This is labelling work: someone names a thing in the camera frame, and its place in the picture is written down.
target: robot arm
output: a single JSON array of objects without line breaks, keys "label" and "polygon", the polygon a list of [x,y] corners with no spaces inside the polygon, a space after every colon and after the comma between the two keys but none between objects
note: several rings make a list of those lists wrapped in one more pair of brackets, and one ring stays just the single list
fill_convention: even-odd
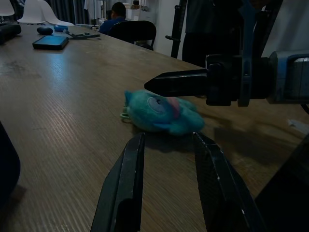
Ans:
[{"label": "robot arm", "polygon": [[[225,0],[213,2],[224,4]],[[239,56],[210,55],[207,69],[163,73],[147,82],[145,88],[162,96],[206,95],[207,105],[237,101],[239,106],[248,106],[250,99],[267,99],[270,104],[308,104],[309,51],[274,52],[269,58],[261,58],[282,0],[266,6],[266,14],[271,12],[266,24],[262,23],[265,18],[255,21],[259,13],[249,0],[238,2],[241,4],[234,6],[243,19],[239,24]]]}]

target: blue plush toy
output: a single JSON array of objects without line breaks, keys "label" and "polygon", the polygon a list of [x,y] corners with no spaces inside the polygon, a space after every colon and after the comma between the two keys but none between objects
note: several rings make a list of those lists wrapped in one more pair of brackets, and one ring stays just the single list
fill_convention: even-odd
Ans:
[{"label": "blue plush toy", "polygon": [[159,132],[167,131],[172,135],[183,135],[199,131],[204,126],[203,118],[196,107],[180,98],[165,98],[138,90],[125,91],[126,103],[122,118],[131,119],[139,128]]}]

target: plush toy eye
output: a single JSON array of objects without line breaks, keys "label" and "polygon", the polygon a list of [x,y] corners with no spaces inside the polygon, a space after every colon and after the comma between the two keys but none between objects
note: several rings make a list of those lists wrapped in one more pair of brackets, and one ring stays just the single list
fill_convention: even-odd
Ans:
[{"label": "plush toy eye", "polygon": [[157,113],[165,113],[165,109],[162,105],[162,101],[160,99],[156,99],[153,97],[148,98],[148,105]]}]

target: pink tongue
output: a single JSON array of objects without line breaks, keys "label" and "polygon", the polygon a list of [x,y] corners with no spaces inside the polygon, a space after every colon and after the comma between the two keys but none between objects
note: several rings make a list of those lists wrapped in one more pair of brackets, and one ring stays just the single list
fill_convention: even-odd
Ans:
[{"label": "pink tongue", "polygon": [[169,97],[167,99],[168,99],[168,103],[171,105],[171,107],[173,109],[174,118],[178,118],[179,114],[180,114],[180,106],[179,106],[179,102],[178,102],[177,98]]}]

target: computer mouse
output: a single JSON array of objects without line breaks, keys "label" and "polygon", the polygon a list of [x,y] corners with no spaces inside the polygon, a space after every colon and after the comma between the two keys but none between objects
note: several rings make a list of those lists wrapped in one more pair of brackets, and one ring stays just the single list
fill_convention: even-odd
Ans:
[{"label": "computer mouse", "polygon": [[54,25],[54,30],[57,32],[63,32],[63,30],[69,30],[67,26]]},{"label": "computer mouse", "polygon": [[51,35],[54,31],[49,27],[39,27],[37,28],[37,32],[41,35]]}]

